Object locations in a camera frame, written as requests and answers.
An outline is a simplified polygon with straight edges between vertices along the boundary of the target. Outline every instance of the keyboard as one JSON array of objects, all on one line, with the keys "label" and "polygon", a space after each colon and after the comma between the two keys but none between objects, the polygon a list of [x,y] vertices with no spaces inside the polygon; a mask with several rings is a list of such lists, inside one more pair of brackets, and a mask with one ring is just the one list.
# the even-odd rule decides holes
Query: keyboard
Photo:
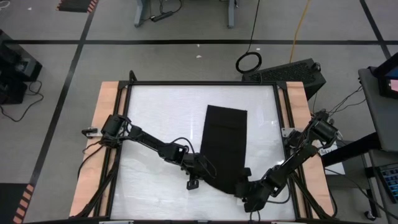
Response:
[{"label": "keyboard", "polygon": [[379,168],[381,181],[392,203],[398,201],[398,164],[391,164]]},{"label": "keyboard", "polygon": [[260,78],[262,78],[262,81],[303,82],[304,84],[315,81],[313,70],[307,63],[303,62],[285,67],[261,70],[249,76],[249,80],[253,82],[261,81]]}]

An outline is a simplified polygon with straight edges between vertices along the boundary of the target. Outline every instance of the black cable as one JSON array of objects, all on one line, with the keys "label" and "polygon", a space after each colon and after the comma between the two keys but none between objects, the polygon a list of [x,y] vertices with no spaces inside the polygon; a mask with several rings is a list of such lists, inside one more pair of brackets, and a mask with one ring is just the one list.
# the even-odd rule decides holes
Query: black cable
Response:
[{"label": "black cable", "polygon": [[[189,141],[189,139],[187,139],[187,138],[185,138],[185,137],[179,137],[179,138],[177,138],[177,139],[174,139],[172,142],[170,142],[170,143],[168,143],[168,144],[173,144],[173,143],[175,143],[175,142],[178,141],[178,140],[186,140],[186,142],[188,142],[189,146],[191,147],[192,153],[195,154],[195,150],[193,149],[193,146],[192,146],[191,141]],[[214,175],[212,175],[212,174],[210,173],[210,171],[206,168],[206,166],[205,166],[200,160],[198,160],[198,162],[199,162],[200,165],[204,168],[204,170],[207,172],[207,174],[208,174],[211,178],[215,179],[216,176],[217,176],[217,169],[216,169],[216,167],[210,162],[210,160],[208,160],[208,159],[206,158],[206,156],[203,156],[203,157],[204,157],[204,158],[207,160],[207,162],[213,167]]]},{"label": "black cable", "polygon": [[[89,147],[94,146],[94,144],[89,145],[85,150],[87,150]],[[83,167],[83,165],[85,164],[85,162],[91,158],[92,156],[94,156],[97,152],[99,152],[104,146],[99,147],[97,150],[95,150],[93,153],[91,153],[81,164],[79,167],[79,170],[77,171],[77,179],[79,179],[79,175],[80,175],[80,170]]]},{"label": "black cable", "polygon": [[[32,87],[32,84],[33,84],[33,83],[36,83],[36,82],[40,83],[40,86],[39,86],[39,88],[37,89],[37,91],[33,91],[31,87]],[[41,96],[41,97],[40,97],[40,99],[38,99],[38,100],[36,100],[35,102],[31,103],[31,104],[26,108],[26,110],[25,110],[25,112],[22,114],[21,118],[19,118],[19,119],[12,118],[11,116],[9,116],[7,113],[4,112],[4,108],[0,105],[1,113],[2,113],[5,117],[9,118],[9,119],[10,119],[11,121],[13,121],[13,122],[20,122],[22,119],[24,119],[24,116],[26,115],[27,111],[29,110],[29,108],[30,108],[31,106],[35,105],[36,103],[38,103],[38,102],[40,102],[40,101],[42,101],[42,100],[44,99],[44,95],[40,93],[40,90],[41,90],[41,88],[42,88],[42,85],[43,85],[43,83],[40,82],[40,81],[38,81],[38,80],[37,80],[37,81],[34,81],[34,82],[31,82],[31,83],[29,84],[29,91],[31,91],[33,94],[26,93],[26,95],[27,95],[27,96],[39,95],[39,96]]]},{"label": "black cable", "polygon": [[359,102],[359,103],[353,103],[353,104],[347,105],[347,106],[345,106],[343,109],[338,110],[338,111],[335,111],[333,114],[338,113],[338,112],[340,112],[340,111],[343,111],[343,110],[345,110],[345,109],[346,109],[347,107],[349,107],[349,106],[360,105],[361,103],[363,103],[363,102],[365,102],[365,101],[366,101],[366,99],[364,99],[363,101],[361,101],[361,102]]},{"label": "black cable", "polygon": [[331,194],[330,189],[329,189],[329,194],[330,194],[330,197],[331,197],[331,201],[333,202],[333,206],[335,207],[335,212],[333,213],[333,215],[331,217],[335,218],[336,215],[337,215],[337,212],[338,212],[337,203],[336,203],[336,200],[335,200],[333,194]]},{"label": "black cable", "polygon": [[[251,211],[250,211],[249,223],[253,223],[253,219],[252,219],[251,217],[252,217],[253,211],[254,211],[254,209],[255,209],[256,206],[257,206],[257,204],[255,204],[255,205],[253,206],[253,208],[251,209]],[[260,221],[261,221],[261,216],[260,216],[260,211],[259,211],[259,210],[257,210],[257,214],[259,215],[259,223],[260,223]]]},{"label": "black cable", "polygon": [[176,141],[181,140],[181,139],[186,140],[186,142],[189,143],[189,146],[191,147],[192,153],[195,154],[195,150],[193,149],[192,143],[191,143],[187,138],[185,138],[185,137],[179,137],[179,138],[177,138],[177,139],[174,139],[172,142],[170,142],[170,143],[168,143],[168,144],[173,144],[173,143],[175,143]]},{"label": "black cable", "polygon": [[366,194],[366,192],[364,192],[364,191],[361,189],[361,187],[359,186],[359,184],[357,184],[355,181],[351,180],[350,178],[348,178],[347,176],[345,176],[345,175],[343,175],[343,174],[340,174],[339,172],[335,172],[335,171],[333,171],[333,170],[326,169],[326,168],[325,168],[325,170],[327,170],[327,171],[329,171],[329,172],[332,172],[332,173],[335,173],[335,174],[338,174],[338,175],[340,175],[340,176],[346,178],[347,180],[349,180],[351,183],[353,183],[355,186],[357,186],[358,190],[359,190],[369,201],[371,201],[373,204],[375,204],[375,206],[379,207],[383,212],[385,212],[385,213],[386,213],[387,215],[389,215],[390,217],[395,218],[396,220],[398,220],[398,216],[394,215],[393,213],[391,213],[390,211],[388,211],[387,209],[385,209],[383,206],[379,205],[376,201],[373,200],[373,198],[370,198],[370,197]]},{"label": "black cable", "polygon": [[[256,16],[254,17],[254,24],[253,24],[253,29],[252,29],[252,32],[251,32],[251,37],[250,37],[250,43],[249,43],[248,50],[246,51],[245,54],[243,54],[242,56],[240,56],[240,58],[238,58],[238,60],[237,60],[236,63],[235,63],[235,68],[237,69],[237,71],[238,71],[239,73],[242,73],[242,74],[249,73],[249,72],[255,72],[255,71],[257,71],[257,70],[261,67],[261,64],[262,64],[262,57],[261,57],[261,54],[259,54],[258,52],[249,52],[250,47],[251,47],[251,42],[253,41],[254,30],[255,30],[255,28],[256,28],[256,22],[257,22],[257,15],[258,15],[258,12],[259,12],[259,6],[260,6],[260,0],[258,0],[258,2],[257,2]],[[248,56],[248,55],[255,55],[255,56],[257,56],[257,58],[259,59],[259,61],[258,61],[257,65],[256,65],[254,68],[249,69],[249,70],[241,70],[241,69],[239,68],[239,64],[241,63],[241,60],[242,60],[243,58],[245,58],[246,56]]]},{"label": "black cable", "polygon": [[91,146],[94,146],[94,145],[100,143],[100,141],[101,141],[101,140],[99,140],[99,141],[97,141],[97,142],[94,142],[93,144],[88,145],[88,146],[87,146],[85,149],[83,149],[81,152],[82,152],[82,153],[85,153],[87,149],[89,149]]},{"label": "black cable", "polygon": [[336,140],[336,141],[338,141],[338,142],[340,142],[340,143],[343,143],[345,146],[347,145],[345,142],[343,142],[343,140]]},{"label": "black cable", "polygon": [[290,187],[289,187],[288,184],[287,184],[287,191],[289,192],[289,194],[288,194],[288,196],[287,196],[287,199],[284,200],[283,202],[274,202],[274,201],[268,200],[267,203],[275,203],[275,204],[279,204],[279,205],[287,203],[287,202],[290,200],[290,197],[291,197],[291,194],[290,194]]},{"label": "black cable", "polygon": [[152,14],[152,0],[149,0],[148,4],[149,4],[149,17],[147,19],[141,19],[142,22],[148,21],[149,19],[152,18],[152,16],[154,16]]},{"label": "black cable", "polygon": [[338,103],[333,109],[331,109],[329,112],[327,112],[328,114],[330,114],[330,116],[333,116],[334,113],[336,113],[336,111],[343,106],[343,104],[348,100],[349,97],[351,97],[352,95],[354,95],[355,93],[358,93],[362,91],[362,86],[358,87],[357,90],[355,90],[354,92],[352,92],[350,95],[348,95],[346,98],[344,98],[340,103]]},{"label": "black cable", "polygon": [[[163,12],[163,1],[164,0],[159,0],[159,4],[160,4],[159,11],[160,11],[160,14],[165,14],[165,12]],[[178,7],[178,9],[176,11],[172,11],[173,13],[178,12],[182,8],[182,0],[179,0],[179,1],[180,1],[180,7]]]}]

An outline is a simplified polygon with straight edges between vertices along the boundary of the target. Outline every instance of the black metal frame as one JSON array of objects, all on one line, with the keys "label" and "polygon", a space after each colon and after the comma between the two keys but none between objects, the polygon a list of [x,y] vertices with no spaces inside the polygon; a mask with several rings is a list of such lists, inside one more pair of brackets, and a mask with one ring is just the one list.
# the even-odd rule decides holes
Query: black metal frame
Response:
[{"label": "black metal frame", "polygon": [[[229,82],[229,81],[221,81],[221,82],[203,82],[203,81],[198,81],[198,82],[196,82],[196,81],[137,81],[136,78],[135,78],[135,75],[130,73],[130,80],[129,81],[119,81],[118,92],[116,94],[116,101],[115,101],[114,110],[113,110],[114,114],[117,114],[118,111],[119,111],[122,91],[123,91],[123,89],[125,87],[127,87],[126,99],[125,99],[125,102],[124,102],[124,109],[123,109],[123,115],[124,116],[127,115],[128,108],[129,108],[130,97],[131,97],[132,86],[139,86],[139,85],[272,86],[273,90],[274,90],[275,104],[276,104],[277,114],[278,114],[278,119],[279,119],[279,124],[280,124],[280,135],[282,137],[282,128],[287,128],[287,126],[285,125],[285,122],[283,120],[282,108],[281,108],[281,103],[280,103],[280,100],[279,100],[279,88],[281,88],[282,92],[284,94],[284,101],[285,101],[285,105],[286,105],[286,111],[287,111],[287,118],[288,118],[288,121],[289,121],[289,126],[291,128],[294,128],[293,114],[292,114],[292,110],[291,110],[291,107],[290,107],[290,100],[289,100],[289,94],[287,93],[286,82],[262,82],[262,83],[258,83],[258,82]],[[103,183],[104,177],[106,176],[106,174],[108,172],[108,165],[109,165],[109,158],[110,158],[111,150],[112,149],[106,149],[106,155],[105,155],[105,158],[104,158],[104,164],[103,164],[103,168],[102,168],[102,171],[101,171],[101,180],[100,180],[100,183],[99,183],[100,185]],[[120,158],[121,150],[122,150],[121,146],[116,149],[115,161],[119,161],[116,158],[117,157]],[[288,151],[288,150],[286,150],[284,148],[284,154],[285,154],[285,158],[288,158],[290,156],[290,151]],[[298,170],[298,174],[299,174],[300,178],[302,179],[303,184],[306,185],[302,166],[300,166],[300,169]],[[110,186],[110,190],[109,190],[108,203],[107,203],[107,206],[106,206],[106,217],[110,217],[110,214],[111,214],[111,211],[112,211],[112,204],[113,204],[113,198],[114,198],[114,191],[115,191],[115,188],[116,188],[117,177],[118,177],[118,170],[116,171],[116,175],[114,176],[114,178],[112,179],[112,181],[110,183],[111,186]],[[296,194],[296,189],[295,189],[295,183],[294,183],[294,181],[291,178],[289,178],[289,186],[290,186],[290,193],[291,193],[292,201],[293,201],[295,218],[296,219],[303,218],[303,217],[300,217],[300,211],[299,211],[299,206],[298,206],[298,202],[297,202],[297,194]],[[303,198],[303,199],[304,199],[304,202],[305,202],[305,210],[306,210],[307,218],[312,218],[312,209],[311,209],[309,203],[307,202],[307,200],[305,198]],[[98,201],[98,203],[97,203],[97,205],[95,207],[94,216],[98,216],[99,215],[100,206],[101,206],[101,200]]]},{"label": "black metal frame", "polygon": [[371,149],[381,149],[379,136],[377,133],[368,134],[367,136],[351,142],[343,147],[331,151],[323,156],[322,162],[325,167],[346,161],[356,156],[360,156],[369,152]]}]

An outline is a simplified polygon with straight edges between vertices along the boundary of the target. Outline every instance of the desk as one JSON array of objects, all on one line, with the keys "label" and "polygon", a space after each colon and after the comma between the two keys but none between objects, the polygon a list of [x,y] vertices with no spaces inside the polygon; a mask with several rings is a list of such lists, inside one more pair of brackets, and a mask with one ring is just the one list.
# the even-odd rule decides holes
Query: desk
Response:
[{"label": "desk", "polygon": [[[150,4],[150,0],[136,0],[137,1],[137,10],[136,16],[134,17],[134,26],[139,27],[142,24],[143,11],[145,9],[146,4]],[[228,28],[233,28],[235,26],[235,5],[236,0],[228,0]]]},{"label": "desk", "polygon": [[[116,99],[116,93],[118,90],[118,82],[103,82],[101,90],[99,92],[98,101],[94,113],[92,126],[102,127],[106,118],[109,114],[113,113],[114,103]],[[287,92],[290,99],[290,107],[292,109],[292,115],[295,126],[297,128],[304,128],[310,121],[310,111],[308,108],[307,98],[305,96],[304,88],[302,83],[288,82]],[[124,102],[126,92],[122,93],[121,101]],[[287,111],[284,103],[284,96],[282,90],[279,92],[279,98],[282,105],[282,114],[285,123],[288,123]],[[120,104],[119,112],[123,111],[123,103]],[[89,139],[87,145],[98,141],[98,139]],[[85,157],[90,155],[95,147],[87,150]],[[80,172],[80,178],[78,180],[75,196],[73,198],[70,215],[76,215],[91,199],[95,191],[97,190],[100,182],[100,175],[104,161],[105,150],[100,151],[94,155],[87,163],[83,166]],[[322,161],[320,157],[314,156],[309,159],[303,165],[303,171],[305,174],[305,181],[309,191],[312,193],[317,202],[323,207],[323,209],[329,214],[333,214],[333,207],[330,200],[328,186],[326,183],[326,177],[323,171]],[[99,215],[105,215],[106,203],[109,195],[107,190],[102,199],[101,210]],[[305,206],[301,192],[297,190],[298,209],[301,217],[306,217]]]},{"label": "desk", "polygon": [[[398,204],[391,202],[381,180],[374,175],[374,168],[398,162],[398,142],[396,140],[398,100],[380,96],[377,78],[373,77],[369,69],[360,69],[358,73],[376,132],[322,156],[323,164],[329,166],[368,152],[371,166],[362,170],[362,173],[366,174],[367,178],[376,178],[384,206],[390,212],[397,213]],[[368,196],[374,198],[374,192],[371,193],[372,195],[368,192]],[[371,203],[371,210],[373,216],[380,217],[379,209],[373,203]],[[387,218],[390,223],[398,223],[393,218]]]}]

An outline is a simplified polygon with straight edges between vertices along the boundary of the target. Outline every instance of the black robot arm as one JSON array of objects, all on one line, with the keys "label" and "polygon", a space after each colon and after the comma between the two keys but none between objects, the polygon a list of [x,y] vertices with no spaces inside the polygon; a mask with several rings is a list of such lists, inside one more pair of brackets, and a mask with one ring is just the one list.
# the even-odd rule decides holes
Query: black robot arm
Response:
[{"label": "black robot arm", "polygon": [[[330,147],[337,139],[338,130],[322,118],[312,118],[304,131],[292,130],[287,138],[284,139],[286,149],[295,149],[292,155],[281,165],[276,165],[269,169],[260,180],[248,181],[247,177],[242,178],[236,185],[236,195],[242,198],[245,212],[255,212],[264,208],[270,196],[276,197],[286,186],[287,180],[291,177],[299,188],[303,190],[304,197],[310,202],[314,211],[320,218],[331,218],[317,204],[316,200],[303,187],[299,181],[295,170],[299,168],[307,159],[318,153],[318,150]],[[314,140],[319,140],[322,147],[312,145]]]},{"label": "black robot arm", "polygon": [[165,143],[143,131],[140,127],[131,123],[130,119],[120,115],[110,115],[101,130],[103,137],[99,142],[102,146],[117,147],[123,141],[130,140],[138,142],[157,152],[164,161],[181,167],[190,175],[187,189],[192,190],[199,187],[199,179],[206,176],[215,178],[216,170],[211,162],[200,153],[189,153],[188,146],[182,146],[173,142]]}]

